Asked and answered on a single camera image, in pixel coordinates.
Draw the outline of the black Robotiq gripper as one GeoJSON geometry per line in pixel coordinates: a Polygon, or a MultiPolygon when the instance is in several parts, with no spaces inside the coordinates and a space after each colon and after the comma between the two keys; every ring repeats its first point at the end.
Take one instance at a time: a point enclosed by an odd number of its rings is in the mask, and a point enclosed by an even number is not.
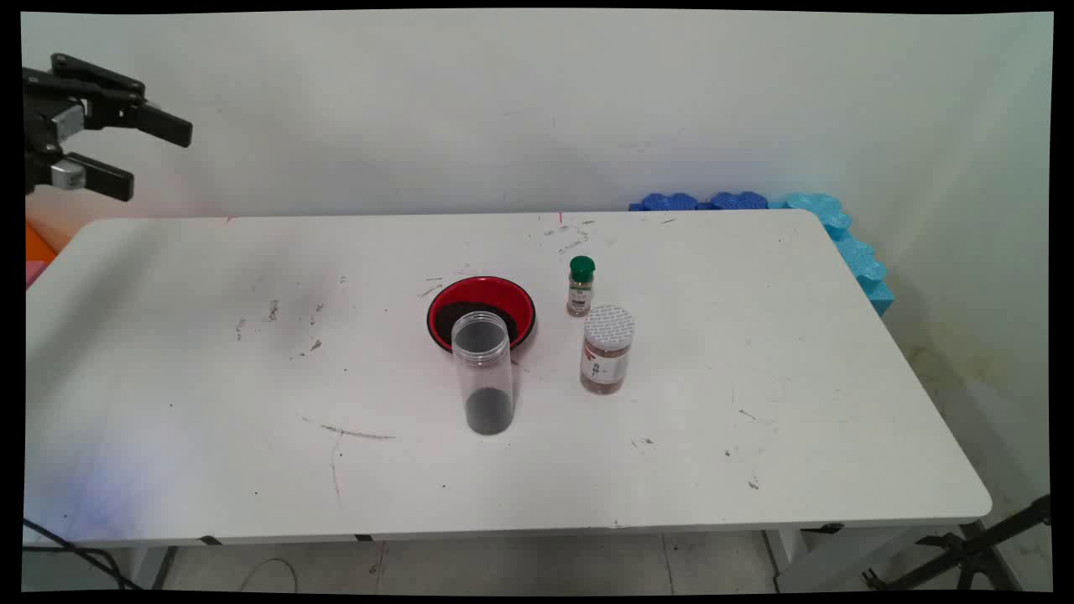
{"type": "MultiPolygon", "coordinates": [[[[142,81],[59,53],[50,55],[50,74],[66,85],[78,85],[73,96],[83,103],[85,130],[135,129],[182,148],[191,145],[192,123],[154,106],[146,99],[146,85],[142,81]]],[[[53,123],[61,113],[61,96],[39,87],[41,76],[42,72],[23,68],[24,195],[32,195],[38,186],[50,185],[130,201],[134,191],[132,173],[84,154],[66,154],[61,158],[53,123]]]]}

